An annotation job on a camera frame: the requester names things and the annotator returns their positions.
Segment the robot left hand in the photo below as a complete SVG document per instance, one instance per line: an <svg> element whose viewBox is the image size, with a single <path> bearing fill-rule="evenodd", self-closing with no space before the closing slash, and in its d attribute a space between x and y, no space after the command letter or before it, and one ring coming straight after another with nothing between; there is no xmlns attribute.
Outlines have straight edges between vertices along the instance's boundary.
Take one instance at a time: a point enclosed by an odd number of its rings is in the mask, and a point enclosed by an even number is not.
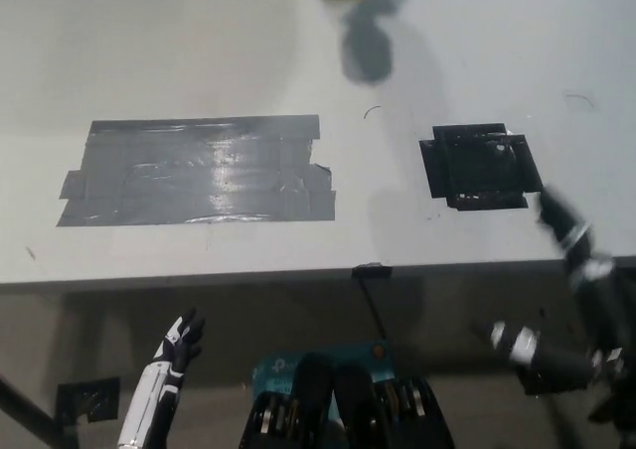
<svg viewBox="0 0 636 449"><path fill-rule="evenodd" d="M173 375L183 375L190 362L202 351L206 320L197 316L195 308L178 317L155 352L152 363L168 363Z"/></svg>

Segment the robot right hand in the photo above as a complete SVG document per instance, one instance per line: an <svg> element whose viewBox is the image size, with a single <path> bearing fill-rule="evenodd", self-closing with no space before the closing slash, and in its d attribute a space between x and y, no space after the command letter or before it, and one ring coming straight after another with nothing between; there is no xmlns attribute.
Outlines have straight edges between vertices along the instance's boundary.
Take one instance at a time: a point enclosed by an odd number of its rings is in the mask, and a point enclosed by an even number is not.
<svg viewBox="0 0 636 449"><path fill-rule="evenodd" d="M539 195L540 220L562 251L565 274L586 337L584 354L560 349L538 331L497 321L473 332L500 358L551 391L635 378L635 316L615 259L594 249L591 225L554 189Z"/></svg>

